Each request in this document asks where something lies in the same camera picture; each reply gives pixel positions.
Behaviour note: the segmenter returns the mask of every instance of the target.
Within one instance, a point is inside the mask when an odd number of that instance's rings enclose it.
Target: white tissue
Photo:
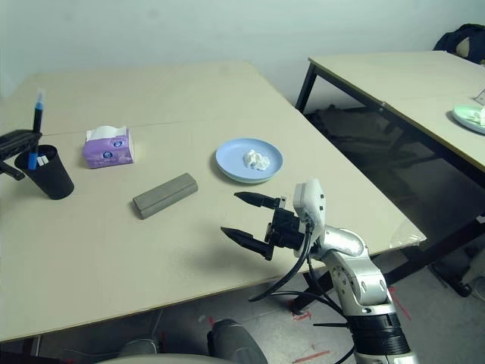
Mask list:
[[[259,171],[265,171],[271,164],[268,157],[264,157],[254,149],[251,149],[244,155],[244,163],[247,168],[257,169]]]
[[[485,106],[482,107],[480,112],[475,111],[468,120],[473,121],[475,124],[479,124],[481,127],[485,126]]]
[[[124,137],[126,133],[127,127],[116,128],[104,125],[102,127],[97,127],[96,129],[86,131],[86,142],[96,139]]]

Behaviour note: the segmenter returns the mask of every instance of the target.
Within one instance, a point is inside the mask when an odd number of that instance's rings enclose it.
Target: backpack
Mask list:
[[[446,33],[434,46],[434,51],[447,51],[471,62],[485,64],[485,27],[465,24]]]

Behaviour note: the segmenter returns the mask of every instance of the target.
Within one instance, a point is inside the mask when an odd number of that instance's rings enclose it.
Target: gray eraser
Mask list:
[[[198,189],[196,180],[190,174],[184,173],[133,198],[133,203],[140,216],[145,219],[191,195]]]

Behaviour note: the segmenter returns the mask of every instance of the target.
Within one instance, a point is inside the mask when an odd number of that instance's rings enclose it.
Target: red tape mark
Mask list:
[[[310,311],[306,311],[303,315],[295,315],[293,312],[291,312],[291,316],[293,317],[294,321],[300,321],[304,319],[311,319],[311,313]]]
[[[292,362],[292,364],[296,364],[298,362],[306,362],[307,360],[312,360],[312,359],[318,358],[319,356],[323,356],[323,355],[326,355],[326,354],[330,354],[330,350],[325,350],[325,351],[321,351],[319,353],[316,353],[316,354],[313,354],[313,355],[310,355],[310,356],[305,356],[304,358],[300,358],[300,359],[295,360],[294,362]]]
[[[408,320],[411,321],[411,315],[409,315],[408,310],[405,309],[404,306],[399,302],[399,300],[397,299],[394,292],[396,292],[395,287],[393,287],[393,286],[389,287],[389,293],[390,293],[391,297],[393,298],[393,301],[401,309],[402,313],[404,313],[404,315],[408,318]]]

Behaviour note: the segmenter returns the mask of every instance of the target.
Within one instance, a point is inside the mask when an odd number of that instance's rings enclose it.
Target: white wall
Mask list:
[[[309,55],[427,50],[485,23],[483,0],[0,1],[3,96],[36,72],[243,59],[294,102]],[[349,105],[324,81],[315,91],[310,108]]]

